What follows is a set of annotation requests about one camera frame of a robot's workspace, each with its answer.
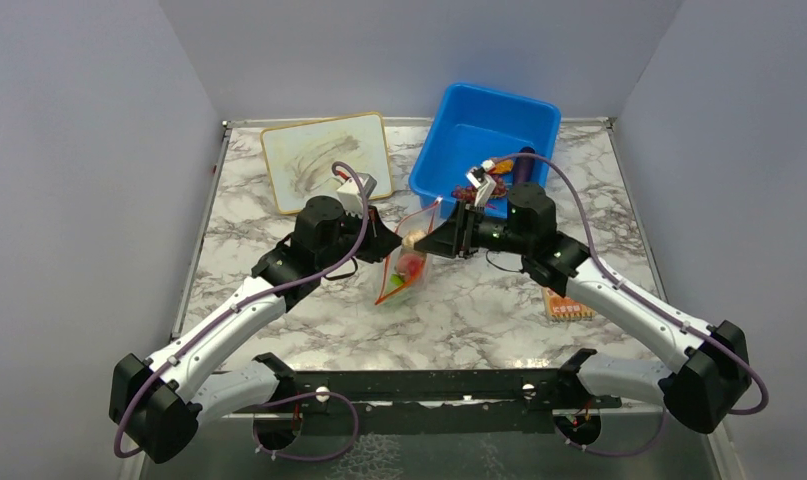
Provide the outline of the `garlic bulb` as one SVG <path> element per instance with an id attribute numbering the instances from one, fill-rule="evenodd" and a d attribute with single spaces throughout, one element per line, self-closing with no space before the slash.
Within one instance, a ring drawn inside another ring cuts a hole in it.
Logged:
<path id="1" fill-rule="evenodd" d="M 402 237 L 401 246 L 405 250 L 416 251 L 416 243 L 427 235 L 425 230 L 411 230 Z"/>

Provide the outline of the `clear zip top bag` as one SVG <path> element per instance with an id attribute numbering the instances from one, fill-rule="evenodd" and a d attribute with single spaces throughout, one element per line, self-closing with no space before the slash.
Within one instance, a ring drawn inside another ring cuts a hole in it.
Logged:
<path id="1" fill-rule="evenodd" d="M 401 238 L 401 245 L 382 263 L 375 305 L 399 303 L 425 288 L 431 256 L 417 251 L 415 243 L 437 226 L 442 203 L 439 196 L 426 207 L 404 216 L 396 225 L 394 232 Z"/>

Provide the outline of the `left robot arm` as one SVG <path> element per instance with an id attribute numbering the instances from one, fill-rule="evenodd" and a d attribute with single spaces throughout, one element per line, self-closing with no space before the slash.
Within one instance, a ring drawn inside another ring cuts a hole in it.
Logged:
<path id="1" fill-rule="evenodd" d="M 292 401 L 289 368 L 268 355 L 242 369 L 219 367 L 250 337 L 278 320 L 350 261 L 380 263 L 402 243 L 363 199 L 349 211 L 330 196 L 311 198 L 294 229 L 265 253 L 233 294 L 191 331 L 145 359 L 115 366 L 109 417 L 114 453 L 139 452 L 163 463 L 198 429 L 253 404 L 269 410 Z"/>

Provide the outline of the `blue plastic bin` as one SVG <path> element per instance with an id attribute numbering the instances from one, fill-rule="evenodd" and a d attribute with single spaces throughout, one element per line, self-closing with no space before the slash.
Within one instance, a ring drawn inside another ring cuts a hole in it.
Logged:
<path id="1" fill-rule="evenodd" d="M 562 115 L 553 104 L 469 83 L 450 85 L 409 175 L 423 207 L 441 197 L 439 217 L 456 203 L 452 192 L 469 184 L 465 174 L 493 157 L 530 147 L 553 156 Z"/>

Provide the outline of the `red grape bunch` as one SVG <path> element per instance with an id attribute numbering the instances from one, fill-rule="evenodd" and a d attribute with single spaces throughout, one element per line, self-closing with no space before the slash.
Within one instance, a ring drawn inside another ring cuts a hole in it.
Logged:
<path id="1" fill-rule="evenodd" d="M 457 185 L 451 192 L 451 196 L 459 201 L 468 203 L 475 203 L 477 199 L 478 189 L 473 185 L 461 186 Z"/>

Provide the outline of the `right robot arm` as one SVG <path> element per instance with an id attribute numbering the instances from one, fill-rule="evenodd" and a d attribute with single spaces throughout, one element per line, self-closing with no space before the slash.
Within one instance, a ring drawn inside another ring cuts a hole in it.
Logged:
<path id="1" fill-rule="evenodd" d="M 752 384 L 741 328 L 679 311 L 618 274 L 587 245 L 559 231 L 555 203 L 538 184 L 510 189 L 506 218 L 457 203 L 415 248 L 445 258 L 467 258 L 480 249 L 517 254 L 522 272 L 536 283 L 591 308 L 655 354 L 653 361 L 596 351 L 574 355 L 555 383 L 568 406 L 593 396 L 639 400 L 710 434 Z"/>

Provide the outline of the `purple eggplant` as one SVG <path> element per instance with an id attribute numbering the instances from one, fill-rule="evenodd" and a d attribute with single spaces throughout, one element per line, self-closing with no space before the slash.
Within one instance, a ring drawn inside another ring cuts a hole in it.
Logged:
<path id="1" fill-rule="evenodd" d="M 533 147 L 525 146 L 521 148 L 520 156 L 517 156 L 513 163 L 513 184 L 526 183 L 530 181 L 533 169 L 536 165 L 536 160 L 529 157 L 529 154 L 535 153 L 536 151 Z"/>

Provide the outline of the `pink peach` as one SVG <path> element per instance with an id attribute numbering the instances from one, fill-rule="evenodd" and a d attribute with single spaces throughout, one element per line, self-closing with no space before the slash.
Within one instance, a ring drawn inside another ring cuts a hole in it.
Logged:
<path id="1" fill-rule="evenodd" d="M 404 275 L 406 279 L 417 275 L 425 264 L 425 258 L 417 253 L 406 253 L 398 257 L 395 272 Z"/>

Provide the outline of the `orange food piece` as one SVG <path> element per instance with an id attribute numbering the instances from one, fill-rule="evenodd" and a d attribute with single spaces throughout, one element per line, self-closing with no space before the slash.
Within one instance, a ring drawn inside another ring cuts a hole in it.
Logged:
<path id="1" fill-rule="evenodd" d="M 511 159 L 495 162 L 493 167 L 489 170 L 489 174 L 506 175 L 512 172 L 513 167 L 514 167 L 514 161 Z"/>

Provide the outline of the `green lime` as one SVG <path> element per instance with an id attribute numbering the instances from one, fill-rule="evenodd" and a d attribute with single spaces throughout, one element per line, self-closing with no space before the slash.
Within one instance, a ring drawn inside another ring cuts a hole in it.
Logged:
<path id="1" fill-rule="evenodd" d="M 407 282 L 407 279 L 404 275 L 393 273 L 387 278 L 386 287 L 390 290 L 395 290 L 397 288 L 403 287 Z"/>

